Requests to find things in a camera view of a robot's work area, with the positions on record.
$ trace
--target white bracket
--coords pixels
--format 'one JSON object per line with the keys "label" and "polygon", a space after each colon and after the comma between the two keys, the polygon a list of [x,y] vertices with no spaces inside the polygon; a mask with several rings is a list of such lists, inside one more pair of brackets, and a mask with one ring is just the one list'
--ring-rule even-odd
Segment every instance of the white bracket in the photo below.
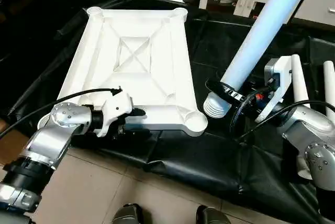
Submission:
{"label": "white bracket", "polygon": [[273,110],[273,108],[278,104],[283,96],[285,95],[288,87],[292,82],[292,56],[287,55],[280,57],[278,61],[273,66],[273,74],[278,73],[280,76],[280,86],[274,92],[273,97],[266,105],[266,107],[262,110],[262,112],[258,115],[255,122],[259,123],[263,121]]}
{"label": "white bracket", "polygon": [[123,114],[129,114],[132,111],[131,99],[126,92],[120,92],[114,96],[109,96],[101,107],[104,115],[104,122],[101,129],[96,129],[94,132],[100,137],[104,137],[111,123]]}

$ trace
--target white pipe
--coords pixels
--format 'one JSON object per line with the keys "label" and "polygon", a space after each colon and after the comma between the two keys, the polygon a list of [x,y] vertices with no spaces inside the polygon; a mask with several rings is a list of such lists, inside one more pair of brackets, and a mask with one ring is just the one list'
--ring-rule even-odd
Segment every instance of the white pipe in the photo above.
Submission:
{"label": "white pipe", "polygon": [[[323,74],[325,76],[326,102],[335,106],[335,70],[332,61],[327,61],[323,63]],[[335,113],[331,109],[326,109],[326,115],[335,124]]]}
{"label": "white pipe", "polygon": [[[235,90],[241,88],[299,1],[268,0],[222,77],[222,82],[230,85]],[[204,111],[213,118],[222,118],[229,108],[230,104],[214,93],[210,93],[204,103]]]}
{"label": "white pipe", "polygon": [[297,54],[292,55],[292,83],[294,102],[308,100],[302,63],[300,62],[300,57]]}

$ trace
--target floor tile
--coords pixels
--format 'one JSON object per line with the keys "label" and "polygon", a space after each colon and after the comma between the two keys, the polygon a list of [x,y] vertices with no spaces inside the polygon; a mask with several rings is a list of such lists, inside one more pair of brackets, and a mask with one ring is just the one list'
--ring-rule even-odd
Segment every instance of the floor tile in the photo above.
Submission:
{"label": "floor tile", "polygon": [[195,224],[198,203],[173,195],[152,185],[124,176],[103,224],[109,224],[116,211],[127,203],[144,210],[144,223]]}
{"label": "floor tile", "polygon": [[231,224],[250,224],[250,222],[235,218],[234,216],[227,215],[227,217],[230,220]]}
{"label": "floor tile", "polygon": [[100,224],[121,178],[119,173],[67,155],[32,218],[47,224]]}
{"label": "floor tile", "polygon": [[172,181],[168,178],[162,176],[144,172],[141,169],[129,166],[125,175],[135,178],[136,180],[142,181],[154,187],[157,187],[161,190],[168,191],[174,195],[183,197],[185,199],[194,201],[196,203],[208,206],[215,207],[217,209],[221,206],[221,199],[214,197],[210,194],[204,193],[202,191],[196,190],[190,186],[184,185]]}
{"label": "floor tile", "polygon": [[255,224],[288,224],[287,222],[284,222],[282,220],[278,220],[270,216],[261,214],[260,212],[234,205],[225,200],[222,201],[221,211],[228,215],[235,216],[239,219]]}
{"label": "floor tile", "polygon": [[109,155],[103,154],[98,151],[71,147],[68,150],[68,155],[98,166],[102,166],[106,169],[112,170],[120,174],[124,174],[127,168],[127,164],[125,162],[119,159],[114,159]]}

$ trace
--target robotic arm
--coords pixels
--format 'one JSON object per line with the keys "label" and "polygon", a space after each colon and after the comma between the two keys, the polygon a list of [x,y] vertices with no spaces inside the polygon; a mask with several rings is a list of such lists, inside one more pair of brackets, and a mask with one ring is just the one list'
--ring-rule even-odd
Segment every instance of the robotic arm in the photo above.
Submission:
{"label": "robotic arm", "polygon": [[[264,68],[265,83],[269,86],[270,97],[258,96],[244,108],[244,114],[260,122],[285,106],[280,101],[291,84],[292,67],[287,64],[291,59],[281,57],[272,59]],[[207,88],[221,99],[240,107],[248,99],[229,85],[207,81]],[[297,150],[299,162],[304,162],[300,176],[312,179],[317,190],[319,203],[319,222],[335,223],[335,213],[331,204],[335,196],[335,125],[325,115],[307,107],[297,106],[277,116],[278,133],[289,141]]]}
{"label": "robotic arm", "polygon": [[7,174],[0,183],[0,223],[34,223],[24,213],[35,212],[71,138],[87,132],[103,137],[110,124],[132,109],[129,95],[121,90],[108,98],[100,110],[73,103],[55,105],[45,125],[31,137],[19,158],[4,166]]}

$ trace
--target white plastic tray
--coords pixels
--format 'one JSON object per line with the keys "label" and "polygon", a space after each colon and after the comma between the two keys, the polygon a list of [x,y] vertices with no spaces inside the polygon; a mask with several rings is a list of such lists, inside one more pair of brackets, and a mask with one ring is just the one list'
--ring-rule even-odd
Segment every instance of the white plastic tray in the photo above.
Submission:
{"label": "white plastic tray", "polygon": [[[59,98],[92,88],[126,91],[145,116],[127,117],[127,128],[185,131],[199,136],[207,118],[198,111],[188,58],[187,10],[87,9],[90,16]],[[69,101],[101,106],[110,93]]]}

